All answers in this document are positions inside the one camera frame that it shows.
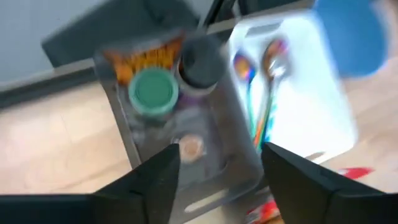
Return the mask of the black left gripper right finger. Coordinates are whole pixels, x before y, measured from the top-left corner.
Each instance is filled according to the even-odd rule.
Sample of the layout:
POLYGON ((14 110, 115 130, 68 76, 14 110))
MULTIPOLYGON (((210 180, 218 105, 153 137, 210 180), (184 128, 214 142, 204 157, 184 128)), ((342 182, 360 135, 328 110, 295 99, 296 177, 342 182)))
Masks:
POLYGON ((398 193, 381 192, 271 142, 262 145, 261 159, 285 224, 398 224, 398 193))

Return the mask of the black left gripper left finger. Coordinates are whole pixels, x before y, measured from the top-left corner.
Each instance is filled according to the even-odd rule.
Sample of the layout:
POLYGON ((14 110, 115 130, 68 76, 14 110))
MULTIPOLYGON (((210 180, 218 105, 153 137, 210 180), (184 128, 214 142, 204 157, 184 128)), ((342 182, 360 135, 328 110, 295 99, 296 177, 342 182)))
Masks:
POLYGON ((96 224, 169 224, 180 171, 170 144, 93 196, 96 224))

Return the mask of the red Maruchan ramen packet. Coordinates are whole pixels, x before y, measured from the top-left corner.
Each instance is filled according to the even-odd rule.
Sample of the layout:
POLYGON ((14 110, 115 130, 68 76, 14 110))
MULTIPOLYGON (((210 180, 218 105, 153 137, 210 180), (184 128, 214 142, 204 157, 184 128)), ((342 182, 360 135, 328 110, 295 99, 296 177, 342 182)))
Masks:
MULTIPOLYGON (((350 167, 340 169, 338 173, 349 179, 360 179, 374 170, 368 167, 350 167)), ((244 224, 285 224, 273 198, 248 211, 244 224)))

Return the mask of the small clear glass jar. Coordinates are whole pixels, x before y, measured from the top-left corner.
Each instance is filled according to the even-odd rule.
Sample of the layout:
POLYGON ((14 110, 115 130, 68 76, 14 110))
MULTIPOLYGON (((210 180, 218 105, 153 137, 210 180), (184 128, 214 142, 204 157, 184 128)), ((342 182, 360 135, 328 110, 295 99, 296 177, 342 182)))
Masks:
POLYGON ((198 134, 183 134, 173 138, 172 143, 179 145, 180 159, 183 164, 194 163, 206 154, 205 140, 198 134))

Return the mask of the green spice jar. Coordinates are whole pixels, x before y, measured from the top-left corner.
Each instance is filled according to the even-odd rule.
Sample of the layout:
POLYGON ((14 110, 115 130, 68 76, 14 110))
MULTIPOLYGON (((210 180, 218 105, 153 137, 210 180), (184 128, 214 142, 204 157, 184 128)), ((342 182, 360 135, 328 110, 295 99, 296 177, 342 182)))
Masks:
POLYGON ((144 118, 162 119, 175 108, 178 83, 172 73, 163 68, 145 68, 138 72, 127 88, 135 112, 144 118))

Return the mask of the silver spoon orange handle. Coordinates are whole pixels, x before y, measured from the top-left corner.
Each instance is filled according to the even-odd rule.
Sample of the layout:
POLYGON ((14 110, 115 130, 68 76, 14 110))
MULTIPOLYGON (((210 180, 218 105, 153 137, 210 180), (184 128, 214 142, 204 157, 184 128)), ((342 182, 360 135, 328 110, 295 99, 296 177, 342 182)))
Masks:
POLYGON ((289 64, 287 62, 281 62, 279 59, 275 59, 271 62, 267 69, 267 100, 261 103, 259 119, 256 124, 255 135, 253 144, 256 149, 261 147, 264 142, 264 138, 267 132, 267 126, 270 121, 271 108, 274 102, 275 94, 279 87, 280 82, 288 75, 289 64))

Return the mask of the small brown orange snack packet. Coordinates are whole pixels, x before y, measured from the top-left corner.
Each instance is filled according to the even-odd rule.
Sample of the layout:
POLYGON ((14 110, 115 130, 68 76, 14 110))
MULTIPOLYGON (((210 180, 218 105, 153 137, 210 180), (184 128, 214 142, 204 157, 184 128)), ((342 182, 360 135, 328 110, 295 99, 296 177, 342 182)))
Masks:
POLYGON ((113 66, 118 83, 128 85, 136 73, 144 68, 159 67, 170 70, 182 48, 182 41, 183 36, 180 36, 156 49, 141 53, 122 54, 107 51, 103 55, 113 66))

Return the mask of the purple-labelled spice jar black lid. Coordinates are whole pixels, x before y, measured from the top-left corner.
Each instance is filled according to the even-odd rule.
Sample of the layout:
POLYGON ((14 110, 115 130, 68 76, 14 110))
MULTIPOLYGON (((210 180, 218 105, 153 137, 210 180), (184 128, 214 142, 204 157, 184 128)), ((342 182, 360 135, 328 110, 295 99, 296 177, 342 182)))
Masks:
POLYGON ((207 35, 184 40, 176 70, 182 95, 201 98, 214 90, 226 73, 221 46, 217 38, 207 35))

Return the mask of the purple spoon teal handle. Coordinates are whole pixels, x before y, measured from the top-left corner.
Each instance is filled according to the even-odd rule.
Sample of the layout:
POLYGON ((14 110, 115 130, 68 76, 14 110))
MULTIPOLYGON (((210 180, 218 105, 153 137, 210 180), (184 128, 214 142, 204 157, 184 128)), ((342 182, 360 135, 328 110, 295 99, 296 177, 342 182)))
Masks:
POLYGON ((238 77, 246 83, 246 110, 248 112, 249 132, 254 132, 254 120, 251 103, 251 83, 256 75, 256 68, 249 58, 238 51, 233 59, 233 66, 238 77))

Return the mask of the white plastic bin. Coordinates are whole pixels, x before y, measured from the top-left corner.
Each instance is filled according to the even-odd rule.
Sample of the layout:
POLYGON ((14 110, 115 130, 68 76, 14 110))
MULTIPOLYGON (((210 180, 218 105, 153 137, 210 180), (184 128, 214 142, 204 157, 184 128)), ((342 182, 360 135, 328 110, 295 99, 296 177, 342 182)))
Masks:
MULTIPOLYGON (((261 58, 277 37, 287 44, 289 73, 277 90, 277 105, 270 142, 302 157, 314 153, 321 164, 352 149, 358 132, 348 100, 338 79, 325 28, 311 10, 263 15, 239 21, 227 42, 229 59, 238 51, 256 68, 251 85, 254 123, 261 103, 267 100, 267 82, 261 58)), ((242 109, 246 108, 246 84, 229 65, 242 109)))

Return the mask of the blue bowl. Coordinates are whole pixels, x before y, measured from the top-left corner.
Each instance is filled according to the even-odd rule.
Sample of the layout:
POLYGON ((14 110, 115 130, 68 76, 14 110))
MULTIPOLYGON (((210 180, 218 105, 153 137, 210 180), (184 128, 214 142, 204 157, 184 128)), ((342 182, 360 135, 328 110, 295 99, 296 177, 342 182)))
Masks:
POLYGON ((373 0, 316 0, 313 9, 323 22, 341 77, 365 77, 380 68, 387 37, 373 0))

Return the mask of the black flat plate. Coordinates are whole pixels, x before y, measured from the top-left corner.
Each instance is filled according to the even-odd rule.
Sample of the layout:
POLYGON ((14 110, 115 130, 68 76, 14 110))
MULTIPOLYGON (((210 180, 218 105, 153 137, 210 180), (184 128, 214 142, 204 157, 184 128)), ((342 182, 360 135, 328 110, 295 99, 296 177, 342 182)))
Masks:
POLYGON ((59 67, 90 58, 104 44, 198 22, 183 0, 108 0, 51 34, 42 48, 59 67))

